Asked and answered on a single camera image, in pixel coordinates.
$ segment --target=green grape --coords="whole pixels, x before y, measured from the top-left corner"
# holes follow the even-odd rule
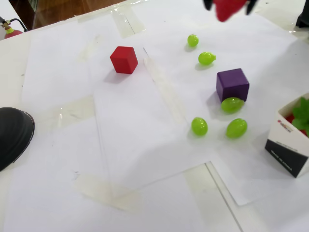
[[[227,98],[221,103],[221,109],[229,114],[235,113],[240,110],[245,101],[239,98]]]
[[[247,131],[247,127],[247,122],[244,119],[234,119],[227,126],[226,136],[230,139],[239,138]]]
[[[198,37],[196,35],[189,35],[188,44],[190,47],[195,47],[198,44]]]
[[[192,123],[191,123],[191,127],[192,127],[194,134],[196,134],[198,136],[203,136],[208,131],[207,123],[201,117],[194,118]]]
[[[211,52],[203,52],[198,56],[198,61],[204,65],[209,65],[216,59],[217,57]]]

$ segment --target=fire extinguisher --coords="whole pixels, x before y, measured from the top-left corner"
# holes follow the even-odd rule
[[[27,32],[28,29],[25,27],[25,25],[22,23],[22,21],[20,21],[18,18],[13,18],[11,20],[4,20],[3,18],[0,17],[0,22],[2,23],[2,27],[5,29],[5,36],[4,38],[10,38],[19,34],[22,34],[23,32],[19,31],[19,30],[14,30],[13,28],[10,27],[11,22],[13,21],[18,21],[21,26],[24,28],[24,31]]]

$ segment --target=table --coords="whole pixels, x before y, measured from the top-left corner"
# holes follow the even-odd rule
[[[302,12],[305,0],[260,0],[255,12],[269,19],[296,37],[309,43],[308,29],[294,28]],[[100,9],[48,27],[56,27],[70,21],[107,13],[113,6]],[[0,107],[20,108],[21,92],[26,71],[32,31],[0,42]],[[0,173],[0,228],[5,217],[5,203],[12,170],[8,167]],[[270,231],[253,207],[239,207],[231,197],[216,169],[211,163],[200,165],[183,173],[203,219],[211,231],[267,232]]]

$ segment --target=small box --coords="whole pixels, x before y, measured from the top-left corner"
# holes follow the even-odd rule
[[[138,64],[133,47],[117,47],[111,55],[117,73],[132,74]]]
[[[220,101],[235,97],[247,100],[249,82],[241,69],[233,69],[217,74],[217,93]]]
[[[309,99],[309,93],[302,97]],[[286,119],[292,114],[292,110],[300,105],[300,98],[276,113],[265,146],[265,149],[294,177],[309,171],[309,138]]]

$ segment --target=wooden floor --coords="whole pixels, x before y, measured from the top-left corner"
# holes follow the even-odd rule
[[[95,11],[124,0],[38,0],[33,29]]]

